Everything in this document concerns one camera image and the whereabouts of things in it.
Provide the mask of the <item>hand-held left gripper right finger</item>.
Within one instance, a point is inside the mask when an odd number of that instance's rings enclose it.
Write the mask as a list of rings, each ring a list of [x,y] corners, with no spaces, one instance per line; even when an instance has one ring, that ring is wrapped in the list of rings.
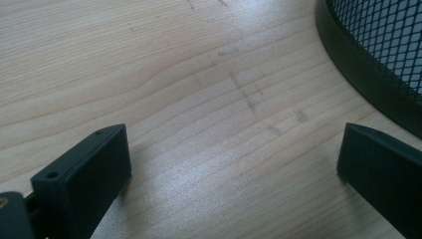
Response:
[[[336,170],[406,239],[422,239],[422,151],[349,123]]]

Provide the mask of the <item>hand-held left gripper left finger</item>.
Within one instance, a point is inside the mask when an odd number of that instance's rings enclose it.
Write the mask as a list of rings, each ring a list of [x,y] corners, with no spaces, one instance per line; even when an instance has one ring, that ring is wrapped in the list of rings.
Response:
[[[48,239],[90,239],[131,178],[126,127],[95,131],[31,178]]]

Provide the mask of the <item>black mesh trash bin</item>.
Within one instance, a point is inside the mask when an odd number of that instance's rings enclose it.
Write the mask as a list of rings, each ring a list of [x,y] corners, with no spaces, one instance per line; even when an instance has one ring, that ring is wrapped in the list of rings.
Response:
[[[316,27],[332,61],[346,79],[379,111],[422,138],[422,97],[412,98],[398,89],[360,52],[330,13],[327,0],[316,0]]]

